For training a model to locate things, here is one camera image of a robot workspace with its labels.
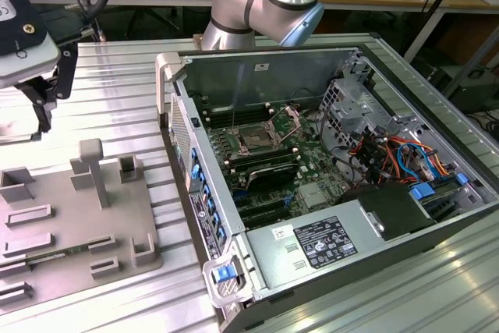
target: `green circuit board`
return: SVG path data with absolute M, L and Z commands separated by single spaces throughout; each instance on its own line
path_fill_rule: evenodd
M 285 112 L 279 112 L 269 122 L 257 122 L 233 126 L 227 129 L 208 129 L 208 137 L 221 166 L 226 160 L 243 160 L 249 155 L 266 152 L 297 149 L 292 163 L 297 164 L 298 172 L 292 181 L 268 190 L 246 192 L 239 180 L 242 173 L 224 170 L 225 180 L 231 190 L 239 213 L 258 207 L 280 207 L 284 204 L 289 217 L 298 217 L 312 211 L 330 207 L 349 188 L 348 183 L 331 161 L 331 156 L 318 140 L 315 123 L 298 116 L 300 127 Z M 253 220 L 251 228 L 260 226 Z

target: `blue latch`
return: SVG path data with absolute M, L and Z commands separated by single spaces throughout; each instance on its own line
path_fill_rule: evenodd
M 430 186 L 428 182 L 420 183 L 414 186 L 409 192 L 415 199 L 422 200 L 425 197 L 435 194 L 435 190 Z
M 213 211 L 215 211 L 215 203 L 213 203 L 213 199 L 208 199 L 208 213 L 213 214 Z
M 225 241 L 225 230 L 222 227 L 218 228 L 218 236 L 222 242 Z
M 197 179 L 200 176 L 200 173 L 201 173 L 201 167 L 199 164 L 196 164 L 193 166 L 193 170 L 191 171 L 190 176 L 193 179 Z
M 215 223 L 215 226 L 218 225 L 218 223 L 220 222 L 220 218 L 218 217 L 218 213 L 215 212 L 214 215 L 213 215 L 213 221 Z
M 468 183 L 468 177 L 466 177 L 462 173 L 458 173 L 455 179 L 457 179 L 461 185 L 465 185 L 466 183 Z
M 217 268 L 213 271 L 213 276 L 215 277 L 215 282 L 217 284 L 232 280 L 237 277 L 235 272 L 235 267 L 233 265 L 225 265 L 224 267 Z

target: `gray plastic block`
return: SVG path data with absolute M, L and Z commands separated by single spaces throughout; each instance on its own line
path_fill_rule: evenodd
M 136 267 L 149 264 L 156 259 L 156 246 L 151 233 L 147 233 L 147 244 L 136 245 L 133 238 L 130 238 L 130 247 L 132 250 L 132 262 Z
M 90 263 L 90 274 L 92 277 L 100 278 L 108 275 L 113 275 L 119 272 L 118 257 L 109 257 Z
M 90 172 L 72 175 L 71 183 L 76 191 L 95 187 L 94 179 L 92 178 L 92 174 Z
M 116 238 L 113 234 L 101 238 L 91 239 L 90 241 L 88 241 L 88 250 L 91 254 L 112 250 L 118 246 L 119 243 L 118 241 L 116 241 Z
M 0 288 L 0 306 L 31 298 L 33 289 L 26 282 L 17 282 Z
M 85 164 L 93 163 L 104 158 L 102 142 L 98 138 L 80 141 L 80 160 Z
M 135 155 L 123 155 L 118 157 L 119 178 L 122 183 L 134 182 L 142 179 L 143 169 Z
M 80 141 L 80 160 L 90 167 L 90 173 L 92 174 L 92 179 L 94 179 L 94 185 L 97 196 L 99 197 L 99 202 L 101 203 L 101 208 L 106 208 L 110 207 L 111 203 L 109 202 L 106 186 L 102 179 L 101 166 L 99 165 L 99 161 L 102 160 L 103 157 L 104 152 L 102 150 L 101 140 L 94 138 L 92 140 Z
M 21 253 L 29 253 L 30 251 L 53 246 L 54 242 L 55 239 L 51 233 L 5 242 L 2 255 L 4 257 L 14 257 Z
M 71 159 L 69 162 L 75 175 L 88 172 L 88 164 L 83 163 L 80 159 Z
M 45 220 L 54 216 L 54 210 L 50 204 L 43 206 L 26 208 L 24 210 L 16 210 L 7 214 L 5 225 L 13 227 L 16 225 L 27 224 L 33 221 Z
M 5 171 L 2 171 L 2 174 L 0 175 L 1 187 L 32 182 L 34 182 L 34 179 L 31 177 L 30 171 L 28 171 L 26 167 L 6 169 Z
M 26 187 L 34 181 L 26 168 L 8 169 L 0 172 L 0 195 L 7 203 L 33 199 Z
M 18 257 L 11 257 L 9 258 L 8 262 L 11 262 L 12 260 L 26 259 L 26 257 L 26 254 L 19 255 Z M 0 263 L 0 278 L 17 275 L 26 271 L 31 271 L 31 267 L 26 261 L 20 261 L 19 263 L 11 265 L 3 265 L 2 263 Z
M 30 191 L 23 183 L 19 185 L 0 187 L 0 195 L 7 203 L 20 202 L 21 200 L 33 199 Z

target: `aluminum extrusion table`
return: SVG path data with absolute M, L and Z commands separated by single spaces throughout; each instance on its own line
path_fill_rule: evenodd
M 313 36 L 307 43 L 365 43 L 419 95 L 472 152 L 499 174 L 499 149 L 458 112 L 442 110 L 436 91 L 382 40 L 369 34 Z M 272 42 L 259 39 L 258 44 Z M 99 137 L 104 159 L 134 153 L 145 165 L 164 265 L 146 274 L 0 316 L 0 331 L 216 332 L 218 323 L 179 202 L 156 120 L 154 58 L 193 49 L 191 41 L 81 44 L 73 94 L 54 110 L 53 129 L 36 143 L 0 147 L 0 165 L 26 165 L 34 175 L 69 168 L 78 140 Z M 405 103 L 384 100 L 403 114 Z M 30 113 L 15 90 L 0 91 L 4 110 Z M 499 213 L 438 248 L 396 264 L 287 314 L 255 332 L 497 331 Z

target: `power supply label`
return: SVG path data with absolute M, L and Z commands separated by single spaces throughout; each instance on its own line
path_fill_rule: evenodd
M 310 266 L 316 269 L 357 253 L 336 216 L 296 228 L 295 236 Z

